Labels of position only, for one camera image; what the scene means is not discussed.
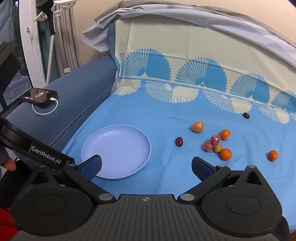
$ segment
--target light blue plate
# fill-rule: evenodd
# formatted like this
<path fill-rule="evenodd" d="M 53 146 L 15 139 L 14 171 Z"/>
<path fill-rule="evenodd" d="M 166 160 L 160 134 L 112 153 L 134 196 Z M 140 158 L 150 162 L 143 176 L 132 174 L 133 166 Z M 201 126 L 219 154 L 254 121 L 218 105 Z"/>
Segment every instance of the light blue plate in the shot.
<path fill-rule="evenodd" d="M 102 169 L 97 176 L 121 179 L 136 173 L 146 164 L 151 154 L 151 144 L 137 128 L 108 126 L 90 135 L 82 146 L 82 161 L 96 154 L 102 158 Z"/>

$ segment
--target red object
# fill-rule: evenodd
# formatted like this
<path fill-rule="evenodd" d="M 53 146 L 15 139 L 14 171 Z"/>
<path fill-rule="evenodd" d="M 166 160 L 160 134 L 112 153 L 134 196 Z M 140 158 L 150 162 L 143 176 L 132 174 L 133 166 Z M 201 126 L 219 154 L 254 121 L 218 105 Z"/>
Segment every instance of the red object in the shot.
<path fill-rule="evenodd" d="M 10 213 L 0 208 L 0 241 L 9 241 L 17 232 Z"/>
<path fill-rule="evenodd" d="M 268 159 L 270 161 L 275 161 L 278 158 L 278 153 L 275 150 L 272 150 L 268 153 Z"/>
<path fill-rule="evenodd" d="M 213 135 L 210 139 L 213 145 L 218 145 L 220 140 L 221 140 L 221 137 L 219 135 Z"/>
<path fill-rule="evenodd" d="M 209 141 L 205 142 L 202 146 L 202 149 L 207 152 L 211 152 L 213 150 L 213 145 Z"/>

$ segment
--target phone screen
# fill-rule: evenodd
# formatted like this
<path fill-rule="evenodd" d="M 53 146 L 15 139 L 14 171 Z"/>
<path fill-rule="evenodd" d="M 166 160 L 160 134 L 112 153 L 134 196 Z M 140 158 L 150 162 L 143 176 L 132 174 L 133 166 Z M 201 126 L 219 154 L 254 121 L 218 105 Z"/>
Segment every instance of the phone screen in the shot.
<path fill-rule="evenodd" d="M 32 88 L 24 94 L 23 98 L 27 100 L 35 101 L 37 103 L 43 103 L 48 98 L 52 97 L 52 92 L 53 91 L 51 90 Z"/>

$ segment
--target fruit in plastic wrap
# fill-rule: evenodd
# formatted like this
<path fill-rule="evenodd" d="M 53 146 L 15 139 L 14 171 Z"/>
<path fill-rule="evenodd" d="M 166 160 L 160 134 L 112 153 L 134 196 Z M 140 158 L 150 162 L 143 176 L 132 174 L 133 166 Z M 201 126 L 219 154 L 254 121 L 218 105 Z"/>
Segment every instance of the fruit in plastic wrap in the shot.
<path fill-rule="evenodd" d="M 202 133 L 204 125 L 201 121 L 194 122 L 192 125 L 192 130 L 196 133 Z"/>
<path fill-rule="evenodd" d="M 213 150 L 213 144 L 207 141 L 203 144 L 202 149 L 204 151 L 211 152 Z"/>
<path fill-rule="evenodd" d="M 228 140 L 228 138 L 230 137 L 230 130 L 221 131 L 220 137 L 222 140 Z"/>
<path fill-rule="evenodd" d="M 213 145 L 218 145 L 219 142 L 221 140 L 221 137 L 219 135 L 213 135 L 211 138 L 210 138 L 210 142 L 213 144 Z"/>

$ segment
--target hand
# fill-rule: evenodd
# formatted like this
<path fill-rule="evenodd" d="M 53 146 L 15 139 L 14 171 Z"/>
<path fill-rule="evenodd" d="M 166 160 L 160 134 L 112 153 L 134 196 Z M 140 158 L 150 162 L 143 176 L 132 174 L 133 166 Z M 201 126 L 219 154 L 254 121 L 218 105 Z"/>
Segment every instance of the hand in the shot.
<path fill-rule="evenodd" d="M 8 161 L 5 162 L 2 166 L 9 171 L 14 171 L 17 167 L 15 165 L 15 162 L 11 158 L 9 158 Z"/>

